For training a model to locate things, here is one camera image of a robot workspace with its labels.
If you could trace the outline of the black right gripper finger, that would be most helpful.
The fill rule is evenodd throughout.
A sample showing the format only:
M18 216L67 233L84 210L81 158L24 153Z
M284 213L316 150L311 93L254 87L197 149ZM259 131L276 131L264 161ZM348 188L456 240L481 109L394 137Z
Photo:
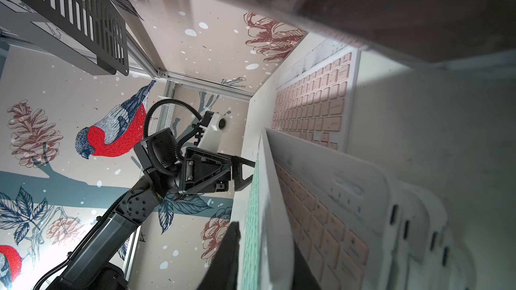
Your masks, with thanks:
M320 290L317 280L310 271L308 264L297 244L294 243L294 274L292 290Z

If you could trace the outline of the green keyboard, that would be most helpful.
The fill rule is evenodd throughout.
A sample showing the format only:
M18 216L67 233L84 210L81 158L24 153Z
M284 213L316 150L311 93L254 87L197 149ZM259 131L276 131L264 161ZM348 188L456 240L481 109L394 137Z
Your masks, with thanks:
M294 240L271 149L264 129L245 208L238 289L290 289Z

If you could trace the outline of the pink keyboard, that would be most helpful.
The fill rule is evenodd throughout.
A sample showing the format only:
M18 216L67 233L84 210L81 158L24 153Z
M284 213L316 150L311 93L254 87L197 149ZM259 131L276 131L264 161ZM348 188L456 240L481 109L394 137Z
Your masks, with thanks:
M401 188L389 171L266 129L294 240L321 289L389 289Z
M281 74L271 128L345 152L361 50L325 40Z
M435 289L453 289L457 267L453 259L454 237L447 223L439 239L438 276Z

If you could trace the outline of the pink keyboard back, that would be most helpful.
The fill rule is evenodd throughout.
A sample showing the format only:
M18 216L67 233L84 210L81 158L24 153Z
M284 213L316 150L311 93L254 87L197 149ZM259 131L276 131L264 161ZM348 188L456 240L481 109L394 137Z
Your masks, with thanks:
M361 50L325 40L281 74L271 128L345 152Z

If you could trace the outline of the yellow keyboard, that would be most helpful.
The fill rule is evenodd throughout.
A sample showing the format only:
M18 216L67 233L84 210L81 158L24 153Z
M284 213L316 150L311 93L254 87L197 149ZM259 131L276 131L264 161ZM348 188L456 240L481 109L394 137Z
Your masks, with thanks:
M419 289L429 233L429 214L412 185L401 183L401 222L396 242L394 289Z

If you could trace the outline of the white keyboard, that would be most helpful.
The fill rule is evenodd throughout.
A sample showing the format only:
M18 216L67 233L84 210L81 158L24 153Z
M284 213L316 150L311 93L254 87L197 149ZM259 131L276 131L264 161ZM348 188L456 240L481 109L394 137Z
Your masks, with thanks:
M433 289L438 282L439 268L442 261L443 231L447 227L448 217L446 208L433 193L426 189L420 190L420 198L429 216L429 232L425 244L425 256L422 263L423 289Z

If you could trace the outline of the pink keyboard front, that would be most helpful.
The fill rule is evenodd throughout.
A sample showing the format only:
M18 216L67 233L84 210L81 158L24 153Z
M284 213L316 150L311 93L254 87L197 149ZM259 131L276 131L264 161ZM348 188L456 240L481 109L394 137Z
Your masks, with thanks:
M435 289L453 289L457 267L453 259L454 237L447 223L439 239L438 276Z

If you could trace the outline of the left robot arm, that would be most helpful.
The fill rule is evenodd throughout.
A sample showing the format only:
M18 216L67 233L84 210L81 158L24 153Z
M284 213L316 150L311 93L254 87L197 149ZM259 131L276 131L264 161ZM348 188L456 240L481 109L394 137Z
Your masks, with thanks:
M241 191L252 182L251 177L243 177L242 168L253 168L253 161L196 147L188 147L183 154L182 144L169 128L139 142L134 151L143 177L98 218L67 259L43 275L34 288L40 289L54 275L49 289L127 289L122 269L110 259L168 194L181 198L212 193L219 187L226 188L230 181L235 191Z

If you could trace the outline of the black hanging basket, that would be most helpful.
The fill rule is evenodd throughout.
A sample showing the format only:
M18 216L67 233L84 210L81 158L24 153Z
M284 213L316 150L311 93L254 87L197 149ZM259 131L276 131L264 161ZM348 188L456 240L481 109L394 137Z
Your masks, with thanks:
M128 75L126 22L110 0L1 0L1 28L90 75Z

